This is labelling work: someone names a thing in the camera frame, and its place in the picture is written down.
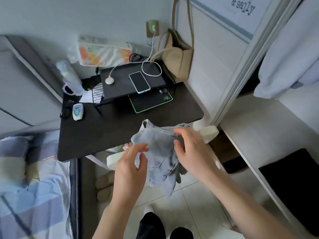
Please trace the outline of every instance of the striped bedsheet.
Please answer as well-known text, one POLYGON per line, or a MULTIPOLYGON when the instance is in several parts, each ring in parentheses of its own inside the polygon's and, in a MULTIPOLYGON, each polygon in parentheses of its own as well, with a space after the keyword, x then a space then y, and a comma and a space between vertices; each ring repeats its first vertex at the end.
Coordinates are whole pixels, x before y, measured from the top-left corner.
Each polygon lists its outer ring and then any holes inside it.
POLYGON ((70 163, 57 160, 59 131, 32 140, 28 186, 0 197, 0 239, 72 239, 70 163))

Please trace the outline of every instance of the handbag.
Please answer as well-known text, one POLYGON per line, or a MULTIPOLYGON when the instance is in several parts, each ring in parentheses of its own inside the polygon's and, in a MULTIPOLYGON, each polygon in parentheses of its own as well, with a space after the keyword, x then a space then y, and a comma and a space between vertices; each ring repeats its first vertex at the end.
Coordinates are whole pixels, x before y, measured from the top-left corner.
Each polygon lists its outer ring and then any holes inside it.
POLYGON ((175 11, 177 2, 178 0, 174 0, 173 3, 172 29, 168 29, 167 32, 163 33, 158 42, 158 44, 160 44, 162 37, 167 34, 164 49, 159 51, 158 45, 157 52, 151 57, 150 62, 153 63, 156 59, 156 56, 161 54, 161 58, 165 66, 173 76, 175 82, 179 83, 188 80, 189 77, 189 70, 192 63, 194 51, 194 31, 190 16, 189 0, 186 0, 186 2, 192 46, 189 46, 184 41, 182 41, 177 33, 177 30, 175 30, 175 11))

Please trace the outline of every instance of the water bottle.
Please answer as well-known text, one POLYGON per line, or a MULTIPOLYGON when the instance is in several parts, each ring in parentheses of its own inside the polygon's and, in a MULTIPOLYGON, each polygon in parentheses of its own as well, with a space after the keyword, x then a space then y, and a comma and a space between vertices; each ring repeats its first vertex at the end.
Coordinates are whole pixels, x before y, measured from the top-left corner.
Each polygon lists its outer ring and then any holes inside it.
POLYGON ((70 96, 81 96, 84 91, 82 87, 82 81, 78 77, 77 73, 75 73, 74 69, 71 67, 71 64, 66 60, 61 60, 57 62, 56 67, 59 69, 61 75, 64 77, 63 82, 65 84, 62 87, 63 91, 70 96), (65 90, 66 86, 73 91, 73 94, 65 90))

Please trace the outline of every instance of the slipper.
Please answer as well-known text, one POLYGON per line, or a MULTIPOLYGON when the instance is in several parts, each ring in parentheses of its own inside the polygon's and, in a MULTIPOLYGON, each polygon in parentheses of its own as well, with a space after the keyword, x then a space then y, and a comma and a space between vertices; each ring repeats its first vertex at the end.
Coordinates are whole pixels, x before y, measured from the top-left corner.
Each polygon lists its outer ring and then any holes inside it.
POLYGON ((109 187, 114 184, 114 174, 115 171, 111 171, 108 174, 105 174, 98 178, 95 182, 95 187, 100 190, 106 187, 109 187))
POLYGON ((110 202, 113 196, 113 186, 102 189, 96 195, 99 202, 110 202))

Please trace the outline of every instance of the computer mouse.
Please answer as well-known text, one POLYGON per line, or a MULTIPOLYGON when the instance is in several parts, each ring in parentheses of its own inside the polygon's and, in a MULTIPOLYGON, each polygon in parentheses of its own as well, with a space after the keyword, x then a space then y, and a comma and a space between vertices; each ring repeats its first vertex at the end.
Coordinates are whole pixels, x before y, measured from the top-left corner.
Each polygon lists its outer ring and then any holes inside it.
POLYGON ((105 83, 111 85, 114 83, 114 79, 111 76, 109 76, 105 79, 105 83))
POLYGON ((161 90, 159 90, 159 92, 163 95, 163 94, 166 94, 167 93, 167 89, 161 89, 161 90))

